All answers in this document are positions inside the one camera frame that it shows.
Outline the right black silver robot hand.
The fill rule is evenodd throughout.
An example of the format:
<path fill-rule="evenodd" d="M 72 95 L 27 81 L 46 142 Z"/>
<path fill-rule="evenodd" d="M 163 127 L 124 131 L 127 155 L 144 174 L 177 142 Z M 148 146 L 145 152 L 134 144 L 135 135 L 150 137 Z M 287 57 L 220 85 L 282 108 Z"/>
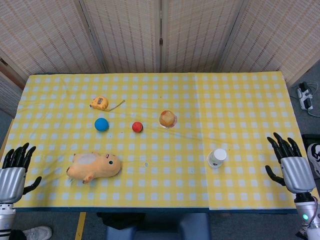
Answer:
<path fill-rule="evenodd" d="M 284 140 L 278 133 L 268 136 L 276 159 L 280 165 L 282 176 L 277 176 L 269 165 L 265 170 L 269 178 L 286 187 L 293 194 L 310 193 L 316 188 L 311 167 L 302 156 L 298 144 L 292 139 Z"/>

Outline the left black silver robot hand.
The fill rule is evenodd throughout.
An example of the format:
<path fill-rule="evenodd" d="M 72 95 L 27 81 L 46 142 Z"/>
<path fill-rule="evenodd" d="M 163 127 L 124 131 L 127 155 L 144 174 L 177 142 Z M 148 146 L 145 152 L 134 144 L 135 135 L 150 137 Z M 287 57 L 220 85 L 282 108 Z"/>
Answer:
<path fill-rule="evenodd" d="M 11 149 L 4 157 L 0 168 L 0 202 L 2 204 L 15 204 L 23 195 L 35 190 L 42 177 L 38 176 L 34 183 L 25 186 L 26 176 L 31 158 L 36 147 L 29 147 L 29 143 L 17 149 Z"/>

